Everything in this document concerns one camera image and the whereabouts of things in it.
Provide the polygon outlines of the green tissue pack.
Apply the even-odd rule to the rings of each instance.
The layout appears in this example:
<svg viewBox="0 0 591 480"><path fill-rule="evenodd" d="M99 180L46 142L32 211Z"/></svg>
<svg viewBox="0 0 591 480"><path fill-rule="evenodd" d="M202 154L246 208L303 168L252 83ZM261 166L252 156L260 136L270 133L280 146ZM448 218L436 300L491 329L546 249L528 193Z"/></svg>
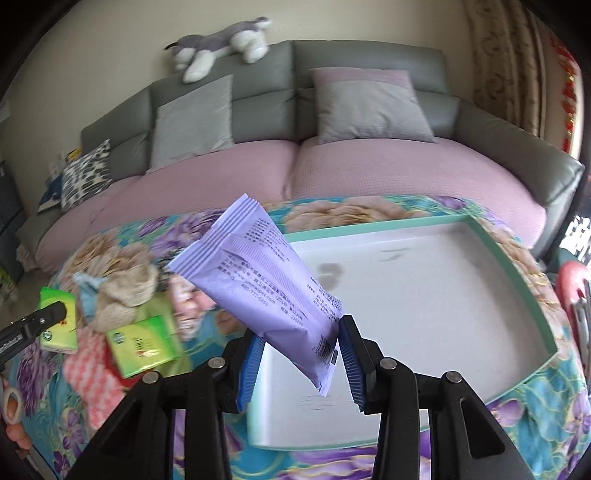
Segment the green tissue pack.
<svg viewBox="0 0 591 480"><path fill-rule="evenodd" d="M49 352L74 354L78 350L75 296L57 289L41 288L40 307L42 309L55 307L59 303L63 305L64 313L57 323L42 332L40 348Z"/></svg>
<svg viewBox="0 0 591 480"><path fill-rule="evenodd" d="M177 358L176 347L165 334L159 316L106 333L110 353L123 379L129 379Z"/></svg>

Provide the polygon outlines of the pink white fluffy cloth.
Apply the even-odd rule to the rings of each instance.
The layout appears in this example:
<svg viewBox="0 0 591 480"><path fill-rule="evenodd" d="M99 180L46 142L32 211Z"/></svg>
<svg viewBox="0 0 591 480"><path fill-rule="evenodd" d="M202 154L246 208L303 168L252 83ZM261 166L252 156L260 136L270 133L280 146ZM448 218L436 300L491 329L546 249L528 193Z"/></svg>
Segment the pink white fluffy cloth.
<svg viewBox="0 0 591 480"><path fill-rule="evenodd" d="M98 430L139 377L124 379L106 337L85 326L77 331L78 350L66 354L63 374L87 408L90 428Z"/></svg>

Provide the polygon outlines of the blue face mask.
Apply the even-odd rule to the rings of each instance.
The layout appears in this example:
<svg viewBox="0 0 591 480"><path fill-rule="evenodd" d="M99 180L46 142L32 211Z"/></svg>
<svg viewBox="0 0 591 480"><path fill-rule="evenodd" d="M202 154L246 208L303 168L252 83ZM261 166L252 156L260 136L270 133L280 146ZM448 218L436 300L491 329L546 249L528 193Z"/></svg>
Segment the blue face mask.
<svg viewBox="0 0 591 480"><path fill-rule="evenodd" d="M93 277L83 272L76 272L72 280L78 287L78 297L81 311L86 324L90 323L96 314L97 297L100 286L106 281L105 277Z"/></svg>

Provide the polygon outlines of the cream lace cloth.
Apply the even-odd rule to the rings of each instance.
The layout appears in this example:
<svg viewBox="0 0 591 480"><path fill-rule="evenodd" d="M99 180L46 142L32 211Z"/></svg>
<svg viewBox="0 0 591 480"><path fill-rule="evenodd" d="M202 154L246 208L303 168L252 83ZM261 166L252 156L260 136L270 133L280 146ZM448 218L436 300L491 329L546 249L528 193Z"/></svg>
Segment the cream lace cloth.
<svg viewBox="0 0 591 480"><path fill-rule="evenodd" d="M158 270L151 263L109 275L100 286L96 314L90 327L106 333L133 323L136 309L155 294L157 280Z"/></svg>

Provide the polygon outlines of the green microfiber cloth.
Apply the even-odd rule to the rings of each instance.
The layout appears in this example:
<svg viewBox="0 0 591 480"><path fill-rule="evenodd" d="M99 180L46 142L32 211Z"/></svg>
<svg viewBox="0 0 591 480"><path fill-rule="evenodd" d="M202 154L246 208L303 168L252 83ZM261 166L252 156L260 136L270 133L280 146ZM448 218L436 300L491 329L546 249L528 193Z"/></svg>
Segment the green microfiber cloth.
<svg viewBox="0 0 591 480"><path fill-rule="evenodd" d="M168 296L164 292L156 292L146 303L136 309L136 321L142 321L159 316L164 325L166 334L177 350L177 358L165 364L158 365L154 371L159 372L163 377L171 377L191 371L191 361L187 355L184 344L177 336L176 320L173 316L172 306Z"/></svg>

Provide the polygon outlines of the pink satin scrunchie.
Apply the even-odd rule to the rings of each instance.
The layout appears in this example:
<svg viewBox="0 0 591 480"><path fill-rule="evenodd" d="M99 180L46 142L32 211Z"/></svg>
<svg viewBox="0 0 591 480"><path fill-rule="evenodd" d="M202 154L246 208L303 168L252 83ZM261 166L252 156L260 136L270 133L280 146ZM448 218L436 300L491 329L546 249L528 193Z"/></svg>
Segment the pink satin scrunchie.
<svg viewBox="0 0 591 480"><path fill-rule="evenodd" d="M172 306L178 338L187 342L197 337L205 314L216 306L214 300L176 274L168 278L167 294Z"/></svg>

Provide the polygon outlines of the purple wet wipes pack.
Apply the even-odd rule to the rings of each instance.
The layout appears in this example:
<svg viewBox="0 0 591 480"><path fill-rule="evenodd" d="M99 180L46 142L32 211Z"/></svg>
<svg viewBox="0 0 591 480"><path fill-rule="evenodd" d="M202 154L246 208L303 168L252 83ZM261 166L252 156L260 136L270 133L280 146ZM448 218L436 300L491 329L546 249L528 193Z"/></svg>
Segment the purple wet wipes pack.
<svg viewBox="0 0 591 480"><path fill-rule="evenodd" d="M262 338L327 395L342 303L304 265L263 206L242 195L168 265Z"/></svg>

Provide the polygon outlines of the tape roll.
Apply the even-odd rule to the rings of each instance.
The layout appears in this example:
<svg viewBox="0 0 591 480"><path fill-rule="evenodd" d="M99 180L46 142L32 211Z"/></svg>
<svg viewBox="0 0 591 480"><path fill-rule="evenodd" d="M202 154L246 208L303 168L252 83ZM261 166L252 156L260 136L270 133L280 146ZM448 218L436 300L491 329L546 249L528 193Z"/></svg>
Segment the tape roll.
<svg viewBox="0 0 591 480"><path fill-rule="evenodd" d="M22 420L24 400L19 390L14 387L1 389L1 416L8 425L19 424Z"/></svg>

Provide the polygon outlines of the teal shallow box tray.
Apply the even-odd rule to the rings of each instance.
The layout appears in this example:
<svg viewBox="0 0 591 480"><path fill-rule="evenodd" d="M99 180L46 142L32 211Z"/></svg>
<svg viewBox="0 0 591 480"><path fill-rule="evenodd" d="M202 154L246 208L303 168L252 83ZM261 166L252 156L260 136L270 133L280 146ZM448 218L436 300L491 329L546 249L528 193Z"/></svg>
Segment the teal shallow box tray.
<svg viewBox="0 0 591 480"><path fill-rule="evenodd" d="M363 337L413 371L460 372L484 402L499 399L558 352L538 301L478 222L455 214L290 233L311 274ZM320 450L374 443L380 419L353 402L344 366L326 396L272 347L246 411L249 443Z"/></svg>

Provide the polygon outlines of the blue cushion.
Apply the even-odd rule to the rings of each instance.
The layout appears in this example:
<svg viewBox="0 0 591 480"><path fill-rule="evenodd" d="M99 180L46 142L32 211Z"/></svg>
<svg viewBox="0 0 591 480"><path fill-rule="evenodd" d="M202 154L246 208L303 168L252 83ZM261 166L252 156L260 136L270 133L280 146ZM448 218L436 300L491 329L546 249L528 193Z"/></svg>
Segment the blue cushion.
<svg viewBox="0 0 591 480"><path fill-rule="evenodd" d="M59 174L55 178L49 178L45 182L46 190L44 191L37 208L38 213L42 213L49 209L58 207L61 204L62 192L62 175Z"/></svg>

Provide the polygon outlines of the pink sofa seat cover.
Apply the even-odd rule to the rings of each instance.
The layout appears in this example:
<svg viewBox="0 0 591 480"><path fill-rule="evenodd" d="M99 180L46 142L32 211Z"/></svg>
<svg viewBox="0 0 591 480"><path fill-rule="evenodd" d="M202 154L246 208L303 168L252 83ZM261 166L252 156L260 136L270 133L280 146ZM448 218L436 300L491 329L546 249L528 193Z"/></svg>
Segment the pink sofa seat cover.
<svg viewBox="0 0 591 480"><path fill-rule="evenodd" d="M82 241L101 230L165 215L224 208L242 194L259 202L418 194L476 201L528 247L547 214L508 170L453 140L433 143L358 139L318 144L283 140L235 145L113 183L62 215L34 249L56 272Z"/></svg>

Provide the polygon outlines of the grey cushion left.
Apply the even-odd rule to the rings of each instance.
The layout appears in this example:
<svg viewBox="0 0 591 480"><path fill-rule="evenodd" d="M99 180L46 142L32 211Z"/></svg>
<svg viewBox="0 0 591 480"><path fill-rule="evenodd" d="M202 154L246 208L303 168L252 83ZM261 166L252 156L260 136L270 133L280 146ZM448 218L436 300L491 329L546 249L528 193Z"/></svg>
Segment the grey cushion left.
<svg viewBox="0 0 591 480"><path fill-rule="evenodd" d="M221 77L157 109L149 172L235 144L232 81L232 75Z"/></svg>

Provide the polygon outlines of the husky plush toy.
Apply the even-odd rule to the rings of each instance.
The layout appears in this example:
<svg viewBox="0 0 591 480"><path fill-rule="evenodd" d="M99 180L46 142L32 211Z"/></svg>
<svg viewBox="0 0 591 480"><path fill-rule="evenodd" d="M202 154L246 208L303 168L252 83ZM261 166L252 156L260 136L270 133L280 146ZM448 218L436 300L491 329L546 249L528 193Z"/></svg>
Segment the husky plush toy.
<svg viewBox="0 0 591 480"><path fill-rule="evenodd" d="M168 44L174 69L183 73L183 83L191 84L207 77L218 58L239 54L243 62L253 64L270 51L266 30L273 25L269 17L232 24L211 35L190 34Z"/></svg>

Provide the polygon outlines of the grey and pink cushion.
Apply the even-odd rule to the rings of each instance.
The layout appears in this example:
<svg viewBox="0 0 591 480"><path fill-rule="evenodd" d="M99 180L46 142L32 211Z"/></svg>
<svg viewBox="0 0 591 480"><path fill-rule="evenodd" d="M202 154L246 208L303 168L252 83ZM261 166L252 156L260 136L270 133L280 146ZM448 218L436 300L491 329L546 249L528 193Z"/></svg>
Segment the grey and pink cushion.
<svg viewBox="0 0 591 480"><path fill-rule="evenodd" d="M355 139L435 141L408 71L322 67L311 70L311 74L318 143Z"/></svg>

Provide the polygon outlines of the red hanging decoration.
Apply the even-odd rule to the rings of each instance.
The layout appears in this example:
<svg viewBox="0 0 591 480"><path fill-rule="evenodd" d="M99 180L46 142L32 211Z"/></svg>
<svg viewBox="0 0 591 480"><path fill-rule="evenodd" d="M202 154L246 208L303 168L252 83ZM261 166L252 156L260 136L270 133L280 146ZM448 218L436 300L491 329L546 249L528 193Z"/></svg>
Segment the red hanging decoration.
<svg viewBox="0 0 591 480"><path fill-rule="evenodd" d="M558 64L564 71L561 105L564 111L564 136L562 150L572 155L575 152L575 127L578 113L577 78L580 68L573 55L558 38L554 39Z"/></svg>

